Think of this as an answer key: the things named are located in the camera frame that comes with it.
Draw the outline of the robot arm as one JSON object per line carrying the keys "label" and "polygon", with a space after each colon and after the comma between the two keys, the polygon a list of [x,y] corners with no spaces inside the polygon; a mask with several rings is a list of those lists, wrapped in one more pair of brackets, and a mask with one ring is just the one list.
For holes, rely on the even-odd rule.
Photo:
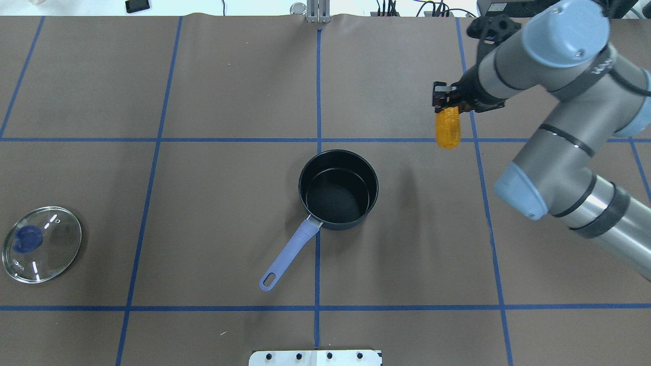
{"label": "robot arm", "polygon": [[560,1],[521,25],[505,14],[467,28],[479,40],[476,63],[451,85],[433,84],[436,140],[460,143],[462,113],[485,113],[542,86],[558,100],[494,185],[531,220],[549,214],[597,242],[645,279],[650,274],[649,207],[588,168],[611,137],[649,126],[649,71],[609,41],[610,20],[593,1]]}

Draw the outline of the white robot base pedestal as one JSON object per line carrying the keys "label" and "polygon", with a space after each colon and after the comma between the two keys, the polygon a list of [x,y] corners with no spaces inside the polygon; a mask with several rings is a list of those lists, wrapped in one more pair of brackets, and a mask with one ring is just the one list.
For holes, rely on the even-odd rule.
{"label": "white robot base pedestal", "polygon": [[278,350],[256,351],[249,365],[383,365],[376,350]]}

